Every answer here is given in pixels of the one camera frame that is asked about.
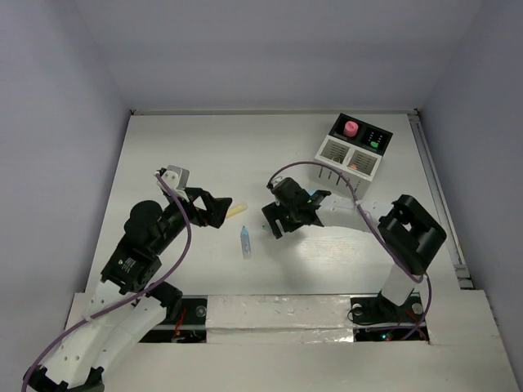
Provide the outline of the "yellow pencil-shaped highlighter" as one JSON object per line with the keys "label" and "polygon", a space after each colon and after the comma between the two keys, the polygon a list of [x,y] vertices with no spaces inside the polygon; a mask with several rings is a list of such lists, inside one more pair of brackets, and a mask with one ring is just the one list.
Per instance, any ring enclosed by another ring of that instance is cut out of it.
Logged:
{"label": "yellow pencil-shaped highlighter", "polygon": [[247,203],[241,203],[238,205],[234,205],[234,206],[230,207],[228,212],[226,213],[226,219],[228,219],[232,216],[236,216],[242,212],[245,212],[247,209],[248,209]]}

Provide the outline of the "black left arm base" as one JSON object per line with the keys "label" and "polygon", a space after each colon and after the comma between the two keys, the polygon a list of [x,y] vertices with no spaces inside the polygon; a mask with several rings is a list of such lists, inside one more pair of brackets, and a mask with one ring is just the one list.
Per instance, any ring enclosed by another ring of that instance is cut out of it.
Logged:
{"label": "black left arm base", "polygon": [[141,338],[140,343],[205,343],[207,307],[206,296],[184,296],[179,314],[153,327]]}

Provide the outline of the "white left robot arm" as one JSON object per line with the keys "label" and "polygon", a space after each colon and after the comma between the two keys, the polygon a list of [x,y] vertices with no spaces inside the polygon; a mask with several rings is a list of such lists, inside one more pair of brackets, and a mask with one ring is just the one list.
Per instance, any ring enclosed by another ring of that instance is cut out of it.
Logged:
{"label": "white left robot arm", "polygon": [[153,327],[181,317],[183,294],[156,276],[159,257],[192,226],[220,228],[232,200],[201,188],[178,193],[166,186],[163,194],[166,207],[145,200],[132,208],[82,319],[40,354],[22,390],[102,391],[109,374]]}

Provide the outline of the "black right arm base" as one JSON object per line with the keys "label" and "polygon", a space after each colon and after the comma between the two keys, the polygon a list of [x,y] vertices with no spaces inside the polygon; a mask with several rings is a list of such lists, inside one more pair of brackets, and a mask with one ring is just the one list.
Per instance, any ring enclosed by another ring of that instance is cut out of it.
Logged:
{"label": "black right arm base", "polygon": [[351,298],[347,318],[353,324],[356,342],[430,340],[420,295],[410,295],[403,305],[395,305],[381,294]]}

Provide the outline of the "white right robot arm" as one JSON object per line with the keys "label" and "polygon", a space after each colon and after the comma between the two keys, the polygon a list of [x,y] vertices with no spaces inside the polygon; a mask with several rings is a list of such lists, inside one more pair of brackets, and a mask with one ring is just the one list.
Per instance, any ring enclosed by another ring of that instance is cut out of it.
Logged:
{"label": "white right robot arm", "polygon": [[372,326],[408,320],[413,289],[447,239],[416,198],[402,194],[385,216],[375,220],[358,200],[321,189],[309,192],[290,177],[267,188],[275,201],[261,211],[275,238],[304,226],[348,228],[375,235],[392,257],[394,265],[380,292],[351,302],[347,317],[353,323]]}

